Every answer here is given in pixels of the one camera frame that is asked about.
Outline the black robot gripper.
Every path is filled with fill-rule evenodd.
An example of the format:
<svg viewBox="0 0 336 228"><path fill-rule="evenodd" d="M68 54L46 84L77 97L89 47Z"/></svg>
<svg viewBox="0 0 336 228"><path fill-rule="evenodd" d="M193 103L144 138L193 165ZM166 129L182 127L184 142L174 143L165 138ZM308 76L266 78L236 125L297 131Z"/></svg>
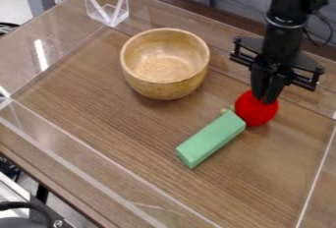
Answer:
<svg viewBox="0 0 336 228"><path fill-rule="evenodd" d="M232 42L229 59L252 70L252 94L264 104L276 102L285 86L316 90L325 68L301 50L284 60L273 60L262 55L261 38L236 36Z"/></svg>

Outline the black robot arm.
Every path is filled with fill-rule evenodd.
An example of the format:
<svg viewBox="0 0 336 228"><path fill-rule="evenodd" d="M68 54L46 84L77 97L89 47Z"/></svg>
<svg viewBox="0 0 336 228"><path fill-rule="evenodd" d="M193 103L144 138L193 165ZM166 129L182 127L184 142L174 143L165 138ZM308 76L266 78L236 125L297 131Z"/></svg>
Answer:
<svg viewBox="0 0 336 228"><path fill-rule="evenodd" d="M229 59L250 71L252 96L276 102L285 86L314 91L325 68L301 52L308 17L328 0L272 0L264 38L236 36Z"/></svg>

